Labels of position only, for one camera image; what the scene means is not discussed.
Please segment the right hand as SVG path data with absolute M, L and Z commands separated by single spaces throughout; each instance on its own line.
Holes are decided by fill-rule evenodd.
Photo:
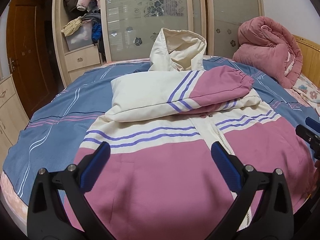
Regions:
M 315 173 L 313 175 L 313 182 L 312 182 L 312 187 L 311 187 L 311 191 L 310 194 L 313 194 L 317 187 L 319 187 L 319 180 L 320 180 L 320 160 L 317 160 L 315 162 Z

